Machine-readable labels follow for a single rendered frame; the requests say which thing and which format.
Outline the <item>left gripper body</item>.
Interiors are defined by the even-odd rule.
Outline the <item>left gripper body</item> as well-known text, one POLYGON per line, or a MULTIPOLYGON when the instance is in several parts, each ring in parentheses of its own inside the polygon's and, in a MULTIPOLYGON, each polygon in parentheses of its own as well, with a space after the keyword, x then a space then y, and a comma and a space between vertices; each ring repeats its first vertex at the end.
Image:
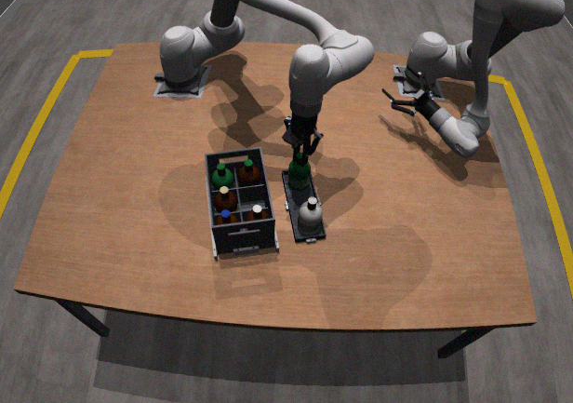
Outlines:
POLYGON ((424 104, 424 106, 416 106, 414 104, 415 110, 419 111, 420 114, 422 114, 428 121, 430 121, 432 115, 441 107, 434 101, 432 100, 431 96, 428 95, 429 100, 424 104))

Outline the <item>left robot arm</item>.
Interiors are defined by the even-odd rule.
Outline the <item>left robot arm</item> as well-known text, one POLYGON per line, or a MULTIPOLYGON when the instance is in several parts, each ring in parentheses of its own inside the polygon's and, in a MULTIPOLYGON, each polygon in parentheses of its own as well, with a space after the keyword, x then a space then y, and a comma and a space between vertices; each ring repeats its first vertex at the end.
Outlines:
MULTIPOLYGON (((490 58, 520 33, 554 26, 564 14, 563 0, 475 0, 473 41, 448 45, 443 36, 434 32, 423 33, 415 40, 406 65, 428 75, 435 97, 440 96, 435 83, 438 78, 474 82, 473 102, 460 118, 440 108, 429 121, 451 150, 463 158, 471 157, 479 148, 477 139, 490 127, 487 110, 490 58)), ((403 82, 405 93, 417 93, 414 96, 417 107, 424 106, 429 99, 427 94, 430 95, 425 78, 424 92, 420 89, 420 79, 407 67, 399 66, 398 72, 393 79, 403 82)))

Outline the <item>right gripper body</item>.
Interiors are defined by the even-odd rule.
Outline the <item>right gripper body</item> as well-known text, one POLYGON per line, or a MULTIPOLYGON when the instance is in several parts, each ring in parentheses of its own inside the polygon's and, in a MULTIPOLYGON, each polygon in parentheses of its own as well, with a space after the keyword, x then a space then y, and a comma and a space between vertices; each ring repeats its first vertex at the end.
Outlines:
POLYGON ((308 128, 307 130, 307 137, 313 135, 315 133, 314 128, 317 130, 316 123, 317 123, 318 115, 310 118, 304 118, 293 114, 291 117, 292 125, 298 128, 308 128))

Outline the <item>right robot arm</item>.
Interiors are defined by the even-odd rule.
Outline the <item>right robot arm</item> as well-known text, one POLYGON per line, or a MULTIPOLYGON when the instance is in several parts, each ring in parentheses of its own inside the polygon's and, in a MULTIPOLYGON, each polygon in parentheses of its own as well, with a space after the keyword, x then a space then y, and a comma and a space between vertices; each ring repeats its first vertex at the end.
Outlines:
POLYGON ((240 43, 244 23, 235 16, 239 1, 293 21, 309 29, 318 39, 299 47, 290 63, 288 83, 293 114, 310 118, 322 108, 323 95, 339 82, 360 74, 374 58, 374 48, 363 36, 338 30, 311 10, 288 0, 214 0, 198 27, 175 26, 161 40, 163 73, 159 93, 197 94, 205 60, 216 57, 240 43), (329 65, 330 60, 330 65, 329 65))

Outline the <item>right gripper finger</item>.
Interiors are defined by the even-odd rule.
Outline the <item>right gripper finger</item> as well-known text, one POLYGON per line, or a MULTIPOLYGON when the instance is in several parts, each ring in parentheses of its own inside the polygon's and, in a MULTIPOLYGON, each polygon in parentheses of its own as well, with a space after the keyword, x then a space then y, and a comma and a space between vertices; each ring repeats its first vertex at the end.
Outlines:
POLYGON ((302 153, 302 158, 301 158, 301 166, 304 167, 307 163, 308 163, 308 156, 312 155, 313 152, 315 151, 318 142, 324 137, 323 133, 318 133, 318 131, 314 128, 314 138, 313 138, 313 143, 311 145, 311 136, 307 137, 307 130, 304 129, 303 131, 303 137, 306 138, 306 141, 303 143, 303 153, 302 153))
MULTIPOLYGON (((291 123, 291 116, 288 116, 288 117, 284 120, 284 123, 285 123, 285 125, 286 125, 286 129, 288 129, 289 126, 292 126, 292 127, 293 127, 293 125, 292 125, 292 123, 291 123)), ((292 146, 292 149, 294 150, 294 152, 293 152, 293 162, 296 162, 296 161, 297 161, 297 154, 300 152, 300 145, 298 144, 297 147, 292 146)))

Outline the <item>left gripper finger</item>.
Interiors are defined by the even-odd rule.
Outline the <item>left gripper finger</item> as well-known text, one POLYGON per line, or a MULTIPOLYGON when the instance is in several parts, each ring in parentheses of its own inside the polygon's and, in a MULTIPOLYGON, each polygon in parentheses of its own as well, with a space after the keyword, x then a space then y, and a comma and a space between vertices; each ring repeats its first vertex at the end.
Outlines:
POLYGON ((393 109, 406 113, 406 114, 410 114, 411 116, 415 116, 415 113, 417 112, 416 110, 409 110, 407 108, 398 106, 398 105, 405 105, 405 106, 412 106, 414 107, 414 101, 398 101, 395 100, 385 89, 382 89, 382 91, 385 93, 385 95, 390 98, 390 102, 391 102, 391 106, 393 109))
POLYGON ((435 91, 433 90, 433 88, 432 88, 432 86, 431 86, 431 83, 430 83, 430 81, 429 81, 429 78, 428 78, 427 74, 426 74, 426 73, 424 73, 424 74, 422 74, 422 73, 417 73, 417 72, 416 72, 413 68, 411 68, 409 65, 407 65, 406 67, 407 67, 407 69, 408 69, 411 73, 413 73, 417 78, 420 79, 420 88, 421 88, 423 91, 424 91, 424 85, 423 85, 423 79, 422 79, 422 78, 425 77, 425 80, 426 80, 426 82, 427 82, 427 86, 429 87, 429 90, 430 90, 430 96, 431 96, 431 97, 432 97, 432 96, 435 96, 435 91))

